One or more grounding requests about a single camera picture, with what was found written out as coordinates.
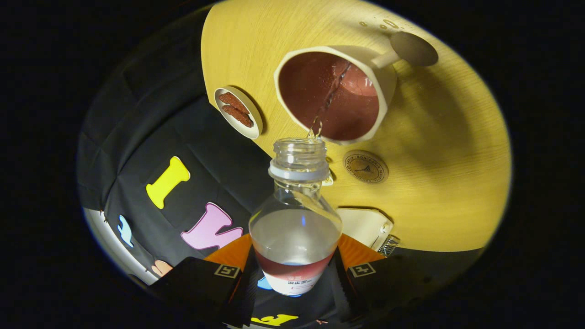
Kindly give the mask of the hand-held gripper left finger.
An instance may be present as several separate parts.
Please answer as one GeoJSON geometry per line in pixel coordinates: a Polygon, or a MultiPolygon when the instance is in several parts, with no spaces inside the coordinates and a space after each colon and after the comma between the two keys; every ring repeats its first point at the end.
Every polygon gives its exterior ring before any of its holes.
{"type": "Polygon", "coordinates": [[[150,285],[149,292],[196,322],[248,326],[258,268],[246,234],[206,258],[185,258],[150,285]]]}

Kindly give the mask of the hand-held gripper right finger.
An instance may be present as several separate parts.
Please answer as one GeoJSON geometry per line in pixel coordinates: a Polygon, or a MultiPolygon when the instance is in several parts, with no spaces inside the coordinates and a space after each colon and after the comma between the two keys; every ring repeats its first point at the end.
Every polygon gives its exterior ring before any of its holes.
{"type": "Polygon", "coordinates": [[[403,250],[384,257],[342,234],[328,267],[335,306],[349,327],[377,327],[411,312],[441,285],[437,253],[403,250]]]}

